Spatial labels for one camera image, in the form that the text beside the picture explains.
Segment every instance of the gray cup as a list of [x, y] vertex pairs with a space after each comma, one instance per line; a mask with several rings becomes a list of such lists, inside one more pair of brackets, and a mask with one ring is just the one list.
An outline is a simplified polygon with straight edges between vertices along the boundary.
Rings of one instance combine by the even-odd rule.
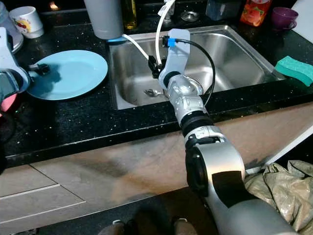
[[84, 0], [94, 34], [101, 39], [122, 36], [123, 20], [120, 0]]

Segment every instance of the purple cup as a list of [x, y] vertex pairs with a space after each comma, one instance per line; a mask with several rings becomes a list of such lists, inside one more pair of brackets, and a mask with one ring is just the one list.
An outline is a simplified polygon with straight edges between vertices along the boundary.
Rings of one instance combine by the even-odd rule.
[[289, 30], [297, 26], [298, 12], [286, 7], [274, 7], [271, 20], [275, 29]]

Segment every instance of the white mug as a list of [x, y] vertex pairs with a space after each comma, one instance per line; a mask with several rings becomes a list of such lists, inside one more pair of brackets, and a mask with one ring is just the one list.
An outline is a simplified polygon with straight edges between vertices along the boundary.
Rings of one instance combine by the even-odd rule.
[[22, 6], [9, 12], [15, 27], [27, 38], [38, 38], [44, 34], [36, 8], [33, 6]]

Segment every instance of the glass bottle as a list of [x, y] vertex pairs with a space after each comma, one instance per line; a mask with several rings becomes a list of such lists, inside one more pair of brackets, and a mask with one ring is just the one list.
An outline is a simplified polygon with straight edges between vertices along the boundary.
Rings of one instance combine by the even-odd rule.
[[260, 26], [268, 12], [272, 0], [246, 0], [240, 21], [252, 26]]
[[135, 0], [122, 0], [123, 23], [126, 29], [137, 27]]

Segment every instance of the cabinet door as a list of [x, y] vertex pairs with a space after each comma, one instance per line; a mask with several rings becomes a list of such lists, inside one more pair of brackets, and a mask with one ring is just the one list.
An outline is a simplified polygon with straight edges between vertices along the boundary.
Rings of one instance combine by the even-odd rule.
[[60, 185], [0, 197], [0, 228], [11, 221], [83, 202], [81, 198]]
[[175, 132], [32, 166], [100, 211], [185, 187], [183, 141]]
[[29, 165], [6, 169], [0, 175], [0, 197], [56, 184]]

